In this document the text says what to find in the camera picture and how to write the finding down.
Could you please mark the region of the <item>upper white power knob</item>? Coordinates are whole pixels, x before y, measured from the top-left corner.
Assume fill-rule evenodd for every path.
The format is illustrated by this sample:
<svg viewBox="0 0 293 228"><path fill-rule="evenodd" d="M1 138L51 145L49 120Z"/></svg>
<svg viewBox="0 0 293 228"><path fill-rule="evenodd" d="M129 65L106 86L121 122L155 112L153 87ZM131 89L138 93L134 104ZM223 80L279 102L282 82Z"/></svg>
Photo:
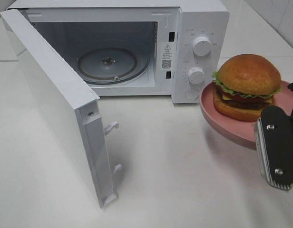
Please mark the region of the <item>upper white power knob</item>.
<svg viewBox="0 0 293 228"><path fill-rule="evenodd" d="M195 55L199 57L206 56L211 51L210 38L204 34L196 37L192 42L192 49Z"/></svg>

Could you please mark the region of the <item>white microwave oven body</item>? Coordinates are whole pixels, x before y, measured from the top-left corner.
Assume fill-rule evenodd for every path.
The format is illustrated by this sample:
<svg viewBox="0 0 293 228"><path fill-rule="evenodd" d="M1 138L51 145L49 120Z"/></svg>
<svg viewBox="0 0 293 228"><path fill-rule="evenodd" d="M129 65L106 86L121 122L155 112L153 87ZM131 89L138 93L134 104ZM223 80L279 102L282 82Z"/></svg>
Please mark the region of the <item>white microwave oven body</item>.
<svg viewBox="0 0 293 228"><path fill-rule="evenodd" d="M78 58L100 48L124 48L150 58L140 76L112 85L92 85L98 96L169 95L173 103L197 103L216 70L229 19L219 0L17 0L18 10L82 78ZM194 54L193 40L206 35L211 51ZM189 83L200 67L205 80ZM185 92L199 97L187 100Z"/></svg>

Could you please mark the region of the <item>pink round plate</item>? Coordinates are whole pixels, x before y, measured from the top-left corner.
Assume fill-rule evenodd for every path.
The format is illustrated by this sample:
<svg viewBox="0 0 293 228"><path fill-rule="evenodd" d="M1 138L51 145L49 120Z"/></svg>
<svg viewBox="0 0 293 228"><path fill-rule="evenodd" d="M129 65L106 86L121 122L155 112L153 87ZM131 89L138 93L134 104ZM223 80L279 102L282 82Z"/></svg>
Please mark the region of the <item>pink round plate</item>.
<svg viewBox="0 0 293 228"><path fill-rule="evenodd" d="M288 82L282 81L282 91L274 96L276 106L287 115L293 109L293 92L287 88ZM213 102L215 83L207 85L200 95L201 111L206 121L223 137L249 149L256 149L254 137L255 122L239 121L219 113Z"/></svg>

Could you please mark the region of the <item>glass microwave turntable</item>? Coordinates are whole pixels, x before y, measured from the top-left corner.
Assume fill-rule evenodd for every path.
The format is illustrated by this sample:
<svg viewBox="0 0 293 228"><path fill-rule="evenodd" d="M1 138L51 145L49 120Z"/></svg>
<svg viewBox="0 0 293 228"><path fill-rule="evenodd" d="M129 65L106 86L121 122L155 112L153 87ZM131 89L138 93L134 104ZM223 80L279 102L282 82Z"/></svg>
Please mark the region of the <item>glass microwave turntable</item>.
<svg viewBox="0 0 293 228"><path fill-rule="evenodd" d="M112 85L140 76L148 68L146 54L124 48L100 48L78 58L82 78L92 85Z"/></svg>

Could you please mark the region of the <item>toy hamburger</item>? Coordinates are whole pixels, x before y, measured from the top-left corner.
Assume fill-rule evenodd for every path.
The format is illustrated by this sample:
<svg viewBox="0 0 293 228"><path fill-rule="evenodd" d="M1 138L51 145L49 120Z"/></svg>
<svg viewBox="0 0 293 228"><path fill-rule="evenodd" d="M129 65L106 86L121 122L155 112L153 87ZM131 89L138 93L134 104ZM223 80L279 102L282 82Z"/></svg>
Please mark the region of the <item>toy hamburger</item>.
<svg viewBox="0 0 293 228"><path fill-rule="evenodd" d="M278 69L266 58L240 54L213 72L213 102L221 114L236 120L254 122L263 109L275 104L282 90Z"/></svg>

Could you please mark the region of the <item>round white door release button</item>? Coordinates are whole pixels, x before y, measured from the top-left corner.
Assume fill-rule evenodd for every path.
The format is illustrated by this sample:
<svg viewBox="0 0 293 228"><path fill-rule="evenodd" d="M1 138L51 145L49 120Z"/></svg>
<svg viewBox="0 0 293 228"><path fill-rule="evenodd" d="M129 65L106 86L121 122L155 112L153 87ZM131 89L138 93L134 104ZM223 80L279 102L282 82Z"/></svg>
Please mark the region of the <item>round white door release button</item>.
<svg viewBox="0 0 293 228"><path fill-rule="evenodd" d="M188 89L185 92L185 98L187 100L196 100L199 97L199 91L197 89Z"/></svg>

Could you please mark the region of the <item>white timer knob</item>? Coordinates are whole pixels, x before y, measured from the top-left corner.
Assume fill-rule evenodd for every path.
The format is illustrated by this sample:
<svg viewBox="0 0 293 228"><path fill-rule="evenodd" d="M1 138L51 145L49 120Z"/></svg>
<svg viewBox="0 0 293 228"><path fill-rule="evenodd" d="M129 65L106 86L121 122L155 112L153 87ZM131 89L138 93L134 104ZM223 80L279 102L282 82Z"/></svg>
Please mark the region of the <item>white timer knob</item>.
<svg viewBox="0 0 293 228"><path fill-rule="evenodd" d="M205 80L205 73L200 67L193 67L188 71L189 83L197 85Z"/></svg>

